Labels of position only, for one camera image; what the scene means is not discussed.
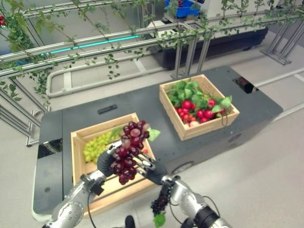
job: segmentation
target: white floor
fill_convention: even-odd
[[[267,47],[273,36],[270,32],[261,46],[250,51],[208,59],[203,69],[229,65],[249,81],[258,83],[304,67],[304,48],[300,46],[290,57],[292,64],[286,66],[259,52]],[[170,72],[160,72],[53,98],[52,110],[168,79]],[[33,86],[31,81],[23,80],[23,83],[29,88]],[[266,85],[261,90],[285,110],[304,102],[304,82],[295,77]],[[21,103],[28,110],[34,108],[26,99]],[[0,104],[9,109],[5,102],[0,101]],[[191,167],[181,173],[181,177],[194,191],[211,196],[222,217],[235,228],[304,227],[303,117],[304,110],[301,110],[272,123],[246,144]],[[42,223],[34,220],[31,215],[33,175],[38,147],[25,147],[25,137],[1,121],[0,138],[0,228],[41,227]],[[156,188],[94,216],[97,227],[122,225],[125,216],[131,214],[137,227],[153,228],[150,203],[157,197],[158,191],[159,188]],[[164,227],[179,227],[169,207],[167,209],[167,222]],[[185,219],[178,207],[173,210],[180,220]],[[92,226],[89,219],[83,219],[78,227]]]

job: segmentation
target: dark grape bunch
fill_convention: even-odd
[[[170,198],[170,193],[167,192],[166,194],[160,194],[158,199],[152,202],[151,208],[153,210],[154,216],[161,213],[161,211],[165,210]]]
[[[144,120],[138,123],[131,121],[123,127],[122,146],[113,154],[115,161],[110,167],[113,173],[119,176],[119,182],[122,185],[135,178],[137,171],[133,157],[139,155],[143,149],[143,140],[150,137],[147,131],[149,127],[150,125]]]

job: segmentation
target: green grape bunch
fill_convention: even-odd
[[[118,127],[90,140],[83,150],[85,161],[96,164],[99,155],[107,150],[107,145],[120,139],[121,131],[122,127]]]

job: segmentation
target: wooden box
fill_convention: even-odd
[[[225,97],[204,75],[194,76],[191,77],[193,81],[198,82],[200,88],[203,92],[209,92],[213,96],[216,97]],[[166,92],[171,88],[171,86],[178,81],[169,82],[160,85],[160,101],[166,110],[175,130],[177,131],[177,134],[179,135],[180,139],[187,140],[196,136],[199,136],[201,134],[205,134],[217,129],[220,129],[224,126],[229,126],[232,124],[232,122],[236,119],[236,117],[239,115],[239,111],[231,104],[231,106],[227,109],[228,115],[227,118],[217,118],[214,120],[207,121],[205,123],[201,123],[198,126],[189,127],[188,125],[185,125],[177,112],[174,109],[174,106],[172,105],[171,101],[169,100]]]
[[[73,163],[73,183],[74,185],[80,180],[82,174],[89,174],[97,169],[92,162],[87,163],[83,155],[84,145],[95,137],[104,134],[116,127],[124,126],[130,121],[138,122],[136,113],[125,115],[104,123],[96,124],[75,132],[71,132],[72,144],[72,163]],[[154,158],[153,152],[149,146],[148,140],[143,141],[144,149],[148,155]],[[102,212],[133,197],[138,196],[152,188],[156,187],[148,179],[144,179],[140,174],[136,174],[134,180],[129,180],[125,185],[121,185],[118,177],[112,175],[107,178],[103,185],[103,193],[94,199],[90,204],[91,213]]]

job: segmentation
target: black wire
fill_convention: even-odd
[[[93,219],[92,219],[92,216],[91,216],[91,212],[90,212],[90,207],[89,207],[90,195],[91,195],[91,193],[89,193],[89,195],[87,196],[87,212],[89,213],[89,217],[90,217],[92,226],[93,226],[94,228],[96,228],[95,223],[93,222]]]
[[[172,203],[171,203],[171,199],[170,199],[170,198],[169,198],[169,203],[170,203],[170,211],[171,211],[171,213],[172,213],[173,217],[175,218],[175,220],[176,220],[176,221],[178,221],[178,223],[182,224],[182,222],[181,222],[181,221],[179,221],[179,220],[177,219],[177,217],[174,215],[173,210],[172,210],[172,205],[174,205],[174,206],[178,206],[178,204],[177,204],[177,205],[172,204]]]
[[[215,209],[217,210],[218,216],[220,217],[219,209],[218,209],[217,205],[215,204],[215,202],[209,196],[203,196],[203,198],[207,198],[213,203]]]

